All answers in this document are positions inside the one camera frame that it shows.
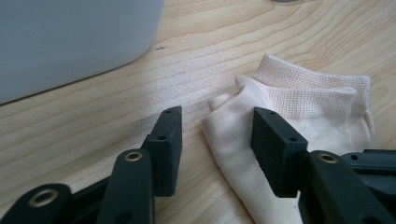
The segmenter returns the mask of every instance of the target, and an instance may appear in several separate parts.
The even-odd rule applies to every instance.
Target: sock cuff
[[[369,106],[370,77],[339,76],[314,72],[293,63],[265,54],[254,75],[261,83],[278,88],[353,88],[355,104]]]
[[[259,92],[268,109],[284,118],[303,119],[326,114],[349,115],[356,91],[352,88],[284,89],[266,86],[252,78],[238,76],[239,87]]]

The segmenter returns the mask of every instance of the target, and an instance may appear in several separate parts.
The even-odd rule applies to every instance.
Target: cloth
[[[279,199],[250,148],[253,108],[271,109],[308,142],[338,155],[371,148],[370,78],[315,73],[265,55],[254,76],[235,79],[237,94],[208,102],[202,127],[227,181],[257,223],[302,223],[298,199]]]

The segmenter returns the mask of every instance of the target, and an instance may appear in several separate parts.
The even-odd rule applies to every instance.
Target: wood grain
[[[82,189],[140,147],[159,113],[183,106],[177,195],[157,199],[158,223],[253,223],[222,176],[200,127],[206,101],[252,75],[264,53],[306,68],[372,77],[376,148],[396,148],[396,1],[167,0],[138,60],[0,106],[0,216],[49,182]]]

